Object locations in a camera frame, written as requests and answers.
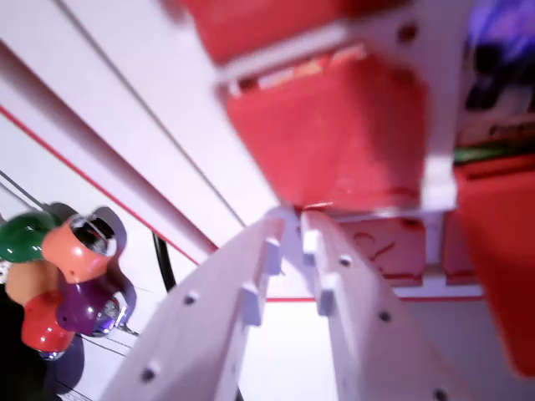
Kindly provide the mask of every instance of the purple bead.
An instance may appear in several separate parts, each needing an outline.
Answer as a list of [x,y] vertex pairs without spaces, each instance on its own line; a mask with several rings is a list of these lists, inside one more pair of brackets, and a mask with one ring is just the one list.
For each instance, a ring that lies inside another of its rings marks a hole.
[[63,299],[56,311],[56,318],[65,330],[101,336],[115,326],[115,320],[113,316],[108,316],[108,311],[110,301],[113,301],[112,306],[116,304],[114,294],[119,292],[119,288],[105,274],[79,284],[68,284],[60,274],[59,291]]

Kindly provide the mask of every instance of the green bead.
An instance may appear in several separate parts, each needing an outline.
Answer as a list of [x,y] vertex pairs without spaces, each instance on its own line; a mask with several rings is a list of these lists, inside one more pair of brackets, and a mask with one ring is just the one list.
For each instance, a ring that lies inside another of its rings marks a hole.
[[41,244],[59,219],[46,211],[29,211],[0,226],[0,258],[11,263],[43,259]]

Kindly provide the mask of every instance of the red panel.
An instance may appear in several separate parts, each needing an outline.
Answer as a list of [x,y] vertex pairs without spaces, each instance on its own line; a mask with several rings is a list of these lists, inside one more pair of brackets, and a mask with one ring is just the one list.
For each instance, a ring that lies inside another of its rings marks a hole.
[[358,17],[408,0],[181,0],[217,62],[339,18]]
[[420,221],[378,219],[341,226],[392,286],[421,285],[425,269],[425,227]]
[[448,285],[459,286],[477,283],[474,265],[468,254],[468,246],[458,212],[447,213],[444,225],[442,267],[446,272]]
[[294,206],[328,202],[357,211],[418,203],[425,85],[408,69],[356,54],[319,58],[314,74],[227,101],[262,172]]
[[535,375],[535,155],[456,168],[470,256],[512,364]]

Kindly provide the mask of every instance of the black cable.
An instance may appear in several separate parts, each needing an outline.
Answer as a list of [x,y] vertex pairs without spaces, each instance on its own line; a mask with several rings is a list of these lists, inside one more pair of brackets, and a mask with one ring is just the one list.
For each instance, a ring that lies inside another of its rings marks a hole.
[[[156,249],[156,258],[158,259],[158,265],[160,266],[161,278],[164,280],[164,286],[166,286],[167,292],[169,292],[175,285],[175,275],[173,269],[171,269],[171,260],[169,259],[169,252],[167,252],[167,243],[158,237],[153,232],[152,239],[154,240],[154,248]],[[236,401],[243,401],[242,392],[240,388],[237,390]]]

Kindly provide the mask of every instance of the orange bead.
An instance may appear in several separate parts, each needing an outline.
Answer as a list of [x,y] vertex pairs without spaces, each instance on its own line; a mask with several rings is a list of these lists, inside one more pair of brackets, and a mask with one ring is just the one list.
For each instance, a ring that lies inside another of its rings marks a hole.
[[58,268],[49,261],[13,263],[8,273],[6,293],[20,305],[37,295],[58,289]]
[[64,274],[69,284],[93,280],[106,273],[111,257],[91,251],[74,235],[69,221],[51,230],[42,244],[43,257]]

